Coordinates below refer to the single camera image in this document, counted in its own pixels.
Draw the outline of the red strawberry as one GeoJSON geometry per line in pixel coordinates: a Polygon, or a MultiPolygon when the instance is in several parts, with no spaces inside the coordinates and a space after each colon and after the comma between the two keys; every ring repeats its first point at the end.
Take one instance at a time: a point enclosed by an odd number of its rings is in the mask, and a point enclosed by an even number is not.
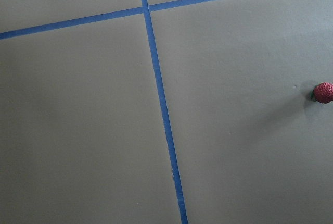
{"type": "Polygon", "coordinates": [[[314,87],[311,99],[315,102],[327,104],[332,102],[332,83],[323,82],[314,87]]]}

